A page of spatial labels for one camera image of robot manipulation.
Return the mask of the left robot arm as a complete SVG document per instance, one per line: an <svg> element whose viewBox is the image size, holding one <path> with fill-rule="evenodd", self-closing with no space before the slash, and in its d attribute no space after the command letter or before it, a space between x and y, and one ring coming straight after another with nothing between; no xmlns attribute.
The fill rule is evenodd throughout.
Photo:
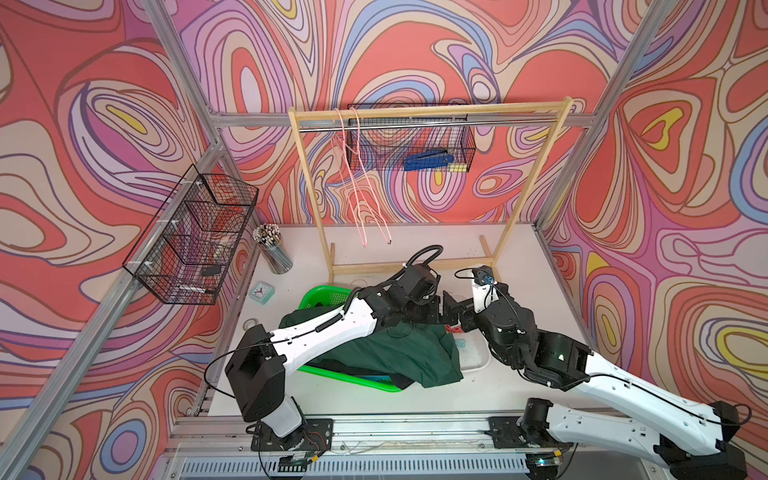
<svg viewBox="0 0 768 480"><path fill-rule="evenodd" d="M291 327L268 331L249 328L237 347L225 354L230 397L246 422L266 422L280 436L302 423L298 407L286 396L286 378L315 358L347 342L402 324L439 319L440 275L430 263L441 245L417 251L387 280L352 290L342 303Z"/></svg>

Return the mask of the black t-shirt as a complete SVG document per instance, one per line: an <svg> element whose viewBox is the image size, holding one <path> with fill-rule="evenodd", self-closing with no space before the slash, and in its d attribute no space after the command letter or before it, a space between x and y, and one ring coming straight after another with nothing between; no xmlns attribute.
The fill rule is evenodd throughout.
<svg viewBox="0 0 768 480"><path fill-rule="evenodd" d="M357 378L371 380L377 383L389 383L401 390L404 390L415 383L414 380L401 374L386 373L363 367L348 366L337 360L322 360L319 363L319 366L325 370L347 374Z"/></svg>

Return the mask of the pink hanger of teal shirt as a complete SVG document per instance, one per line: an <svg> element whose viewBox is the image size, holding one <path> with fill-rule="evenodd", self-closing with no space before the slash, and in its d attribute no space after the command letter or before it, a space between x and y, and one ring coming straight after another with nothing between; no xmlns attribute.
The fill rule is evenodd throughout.
<svg viewBox="0 0 768 480"><path fill-rule="evenodd" d="M346 121L341 111L338 108L335 108L334 112L338 117L339 125L340 125L340 134L339 134L339 139L337 140L337 144L338 144L338 148L340 150L340 155L341 155L341 165L342 165L341 170L345 171L345 174L343 174L342 177L348 181L348 185L351 188L349 193L350 208L352 211L352 217L355 223L355 227L361 241L361 245L363 247L367 247L368 236L367 236L367 232L361 217L359 189L358 189L357 182L354 178L354 175L352 173L351 166L349 164L349 154L347 149Z"/></svg>

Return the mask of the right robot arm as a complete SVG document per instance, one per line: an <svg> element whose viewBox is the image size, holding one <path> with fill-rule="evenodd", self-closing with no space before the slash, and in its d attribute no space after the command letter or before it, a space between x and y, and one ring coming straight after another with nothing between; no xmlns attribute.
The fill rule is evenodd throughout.
<svg viewBox="0 0 768 480"><path fill-rule="evenodd" d="M530 398L514 424L490 421L498 447L589 444L669 471L675 479L744 479L745 454L732 444L742 426L737 406L700 403L622 370L587 345L536 326L531 310L496 285L476 285L470 300L443 295L443 315L477 330L496 360L526 381L593 398L616 410L597 414Z"/></svg>

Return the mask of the dark green t-shirt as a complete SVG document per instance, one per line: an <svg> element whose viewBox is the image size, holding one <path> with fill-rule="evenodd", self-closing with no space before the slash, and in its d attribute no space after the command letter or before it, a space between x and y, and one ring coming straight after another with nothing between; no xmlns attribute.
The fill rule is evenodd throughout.
<svg viewBox="0 0 768 480"><path fill-rule="evenodd" d="M308 364L354 376L387 375L400 389L463 379L454 337L442 325L400 323L341 344Z"/></svg>

